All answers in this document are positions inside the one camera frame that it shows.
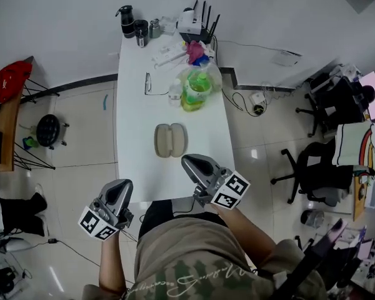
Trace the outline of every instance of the white floor tile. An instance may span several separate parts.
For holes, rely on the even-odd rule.
[[[224,88],[225,94],[230,100],[234,91],[232,89]],[[252,91],[239,91],[246,98],[246,105],[251,106],[247,98]],[[234,97],[236,102],[244,108],[241,97]],[[232,147],[246,148],[264,144],[264,137],[260,123],[260,117],[252,117],[246,112],[242,112],[234,107],[224,96],[224,104],[226,110],[227,123],[229,126],[229,133],[231,135]]]
[[[57,100],[55,112],[70,125],[67,146],[53,151],[56,167],[114,162],[112,89]]]
[[[28,104],[22,105],[18,112],[15,143],[19,144],[21,147],[23,147],[23,138],[28,138],[29,136],[31,136],[34,140],[37,140],[36,135],[31,134],[30,130],[28,129],[32,126],[36,127],[40,119],[43,118],[45,115],[54,113],[55,99],[49,98],[49,97],[46,97],[43,99],[45,99],[45,101],[41,101],[37,104],[31,103],[29,105],[28,103]],[[47,162],[48,164],[51,164],[51,165],[53,164],[53,157],[52,157],[53,152],[46,147],[42,147],[42,146],[39,146],[37,148],[32,147],[31,149],[29,149],[28,151],[29,153],[23,151],[16,145],[14,149],[15,149],[15,152],[22,158],[26,158],[32,161],[36,161],[37,163],[41,163],[41,161],[38,161],[37,159],[35,159],[29,154],[31,153],[37,156],[39,159],[42,159],[43,161]]]
[[[278,178],[293,173],[293,168],[289,162],[288,157],[286,155],[284,156],[281,154],[281,151],[283,149],[288,149],[292,157],[296,161],[301,151],[305,149],[306,146],[312,143],[313,141],[314,140],[312,138],[306,138],[296,141],[267,144],[265,147],[267,151],[270,178]],[[291,207],[291,205],[288,204],[288,199],[291,197],[293,184],[294,179],[292,178],[282,180],[274,185],[271,185],[274,212],[277,212],[284,208],[289,209]],[[296,194],[296,198],[293,204],[300,204],[302,207],[305,208],[307,203],[307,197],[304,197],[303,194]]]
[[[67,239],[64,242],[98,263],[100,242]],[[45,244],[31,250],[14,252],[14,255],[32,274],[31,283],[47,292],[43,299],[51,299],[49,294],[54,299],[80,299],[84,285],[98,285],[99,267],[61,243]]]
[[[296,113],[296,108],[311,110],[309,101],[304,98],[305,93],[302,88],[292,96],[271,101],[260,119],[265,144],[306,138],[312,131],[314,117]]]
[[[13,172],[0,172],[0,197],[4,199],[29,199],[28,172],[16,167]]]
[[[310,238],[315,237],[317,231],[300,222],[302,213],[303,208],[300,204],[289,205],[274,213],[274,241],[276,243],[300,236],[302,243],[305,244]]]
[[[236,171],[250,183],[238,208],[248,217],[272,218],[273,199],[265,146],[235,149]]]
[[[97,83],[97,84],[90,84],[88,86],[84,87],[77,87],[74,89],[66,90],[63,92],[60,92],[60,96],[58,97],[59,100],[79,96],[81,94],[87,94],[87,93],[95,93],[102,90],[110,90],[114,89],[114,85],[116,84],[116,81],[109,81],[109,82],[103,82],[103,83]]]
[[[60,167],[53,171],[54,192],[63,236],[91,239],[78,226],[85,206],[90,205],[103,186],[115,180],[114,164]]]

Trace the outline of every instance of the shoe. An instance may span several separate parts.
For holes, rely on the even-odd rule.
[[[39,218],[41,218],[42,221],[43,221],[44,237],[45,238],[49,237],[50,236],[50,232],[49,232],[49,226],[48,226],[48,221],[47,221],[46,217],[43,214],[37,214],[36,216],[39,217]]]
[[[35,193],[40,194],[44,198],[44,200],[46,200],[46,197],[44,196],[44,193],[43,193],[43,187],[41,186],[41,184],[37,183],[35,185]]]

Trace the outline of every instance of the tiled floor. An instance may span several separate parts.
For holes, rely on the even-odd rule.
[[[233,91],[228,78],[224,85],[226,93],[231,96]],[[312,119],[294,110],[296,107],[309,107],[304,94],[305,90],[300,89],[291,97],[273,99],[261,117],[250,117],[225,100],[236,169],[251,182],[249,192],[238,208],[276,242],[295,235],[306,241],[316,233],[299,221],[301,212],[308,205],[306,198],[298,195],[293,205],[286,203],[293,180],[274,186],[269,182],[273,177],[292,171],[288,159],[280,153],[282,149],[288,148],[296,158],[310,142],[321,139],[319,135],[307,138]],[[35,183],[41,183],[49,205],[46,217],[50,235],[96,263],[100,260],[101,245],[80,230],[77,220],[83,207],[97,196],[106,183],[118,176],[115,97],[116,82],[107,82],[62,92],[58,98],[46,97],[37,104],[22,105],[18,123],[26,128],[36,125],[47,113],[55,113],[69,123],[65,135],[67,146],[54,151],[33,149],[34,154],[56,166],[54,171],[33,169],[26,172],[17,168],[14,172],[0,174],[0,195],[4,198],[29,198]],[[241,105],[241,99],[235,98]],[[22,127],[17,128],[19,143],[28,132]],[[192,202],[191,197],[175,200],[173,209],[187,211]],[[134,236],[139,232],[139,217],[149,205],[149,202],[130,205],[134,221],[127,231]],[[192,213],[202,211],[195,204]],[[369,234],[375,235],[375,212],[364,213],[351,227],[366,223],[372,227]],[[21,237],[32,244],[47,241],[28,234]],[[122,235],[120,250],[126,279],[133,281],[136,243]],[[50,295],[55,299],[80,299],[85,284],[98,283],[98,267],[62,244],[45,244],[15,252],[14,255],[32,273],[33,280],[29,284],[34,288],[35,295],[38,294],[36,299],[52,299]]]

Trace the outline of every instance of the black stool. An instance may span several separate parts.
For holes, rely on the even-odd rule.
[[[47,147],[50,150],[54,150],[54,143],[60,141],[60,136],[64,135],[64,128],[68,128],[68,123],[61,123],[59,119],[53,114],[47,114],[40,119],[36,128],[36,138],[38,143],[42,147]],[[66,146],[67,143],[61,140],[61,144]]]

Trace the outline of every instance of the desk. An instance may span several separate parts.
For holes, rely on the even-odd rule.
[[[176,74],[188,65],[181,58],[154,69],[151,61],[161,47],[181,41],[162,35],[144,48],[136,38],[122,39],[119,57],[116,141],[119,177],[132,180],[131,202],[192,196],[195,188],[181,166],[181,158],[160,158],[154,151],[158,124],[180,123],[187,131],[188,153],[211,156],[221,166],[234,170],[231,138],[221,92],[212,94],[204,107],[185,112],[168,104],[168,96],[145,96],[146,73],[151,73],[152,93],[168,91]]]
[[[14,139],[22,93],[23,88],[0,109],[0,132],[2,133],[0,171],[14,170]]]
[[[361,177],[355,176],[353,177],[354,181],[354,211],[352,220],[355,221],[363,212],[365,209],[365,194],[360,199],[360,190],[361,190],[361,183],[360,183]],[[367,184],[364,183],[364,190],[367,191]]]

